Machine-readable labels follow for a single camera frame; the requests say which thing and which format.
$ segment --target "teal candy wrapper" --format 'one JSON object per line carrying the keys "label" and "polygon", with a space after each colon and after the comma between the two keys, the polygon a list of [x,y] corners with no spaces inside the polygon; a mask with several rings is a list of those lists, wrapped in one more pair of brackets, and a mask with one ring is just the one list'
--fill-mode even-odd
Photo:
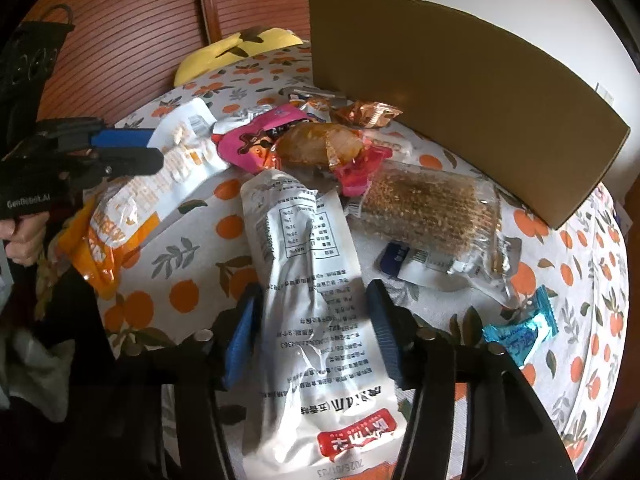
{"label": "teal candy wrapper", "polygon": [[514,325],[487,325],[482,328],[484,340],[495,341],[504,346],[521,368],[543,341],[558,334],[558,325],[546,288],[540,286],[530,299],[532,305],[528,310],[531,309],[532,314],[529,319]]}

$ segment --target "tablecloth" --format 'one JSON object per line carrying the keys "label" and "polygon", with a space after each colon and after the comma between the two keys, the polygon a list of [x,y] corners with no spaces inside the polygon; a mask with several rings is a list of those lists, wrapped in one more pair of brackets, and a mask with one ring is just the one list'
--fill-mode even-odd
{"label": "tablecloth", "polygon": [[[241,107],[283,104],[282,88],[312,84],[310,51],[309,44],[284,48],[207,73],[146,104],[116,126],[153,128],[175,107],[196,96],[204,99],[217,118]],[[384,131],[412,142],[415,164],[480,173],[398,122]],[[154,348],[178,343],[210,326],[221,310],[235,305],[244,285],[255,277],[244,234],[250,226],[244,225],[239,198],[246,178],[242,171],[231,169],[203,184],[172,218],[172,224],[163,226],[127,261],[118,301],[99,302],[114,354],[137,351],[140,345]],[[560,329],[558,336],[542,344],[523,373],[576,469],[607,412],[626,334],[626,252],[612,206],[609,192],[599,184],[564,226],[552,230],[514,197],[500,191],[502,232],[522,240],[521,261],[511,283],[522,299],[545,285]],[[461,333],[465,340],[473,337],[469,334],[478,329],[478,323],[506,323],[517,315],[471,288],[446,293],[389,278],[375,264],[385,241],[360,233],[353,236],[365,282],[382,278],[397,304],[438,329],[454,336]],[[165,397],[170,399],[170,392]],[[449,478],[462,471],[463,385],[456,388],[456,399]],[[403,412],[410,401],[410,394],[400,397]],[[166,405],[165,431],[172,434],[170,403]],[[380,470],[375,474],[384,478]],[[361,475],[373,478],[371,473]]]}

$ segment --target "brown cardboard panel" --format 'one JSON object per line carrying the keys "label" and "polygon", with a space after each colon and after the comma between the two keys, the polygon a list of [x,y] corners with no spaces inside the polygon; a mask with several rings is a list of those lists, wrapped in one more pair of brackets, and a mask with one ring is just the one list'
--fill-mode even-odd
{"label": "brown cardboard panel", "polygon": [[628,136],[582,79],[471,14],[418,0],[309,0],[314,83],[394,104],[560,227]]}

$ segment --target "red label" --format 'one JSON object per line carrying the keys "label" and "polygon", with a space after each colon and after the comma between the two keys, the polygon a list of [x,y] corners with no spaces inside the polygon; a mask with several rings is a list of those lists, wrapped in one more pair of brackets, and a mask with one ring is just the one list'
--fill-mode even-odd
{"label": "red label", "polygon": [[320,453],[323,456],[328,456],[333,462],[341,452],[352,447],[366,446],[369,442],[380,438],[383,433],[394,431],[397,427],[398,425],[388,409],[377,410],[343,430],[318,433]]}

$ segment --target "human hand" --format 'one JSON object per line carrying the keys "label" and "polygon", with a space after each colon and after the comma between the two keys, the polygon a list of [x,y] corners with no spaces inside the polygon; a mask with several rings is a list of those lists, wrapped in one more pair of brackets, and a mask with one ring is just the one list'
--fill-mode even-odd
{"label": "human hand", "polygon": [[0,220],[0,238],[8,240],[6,256],[25,267],[33,265],[42,250],[49,213],[37,213],[13,219]]}

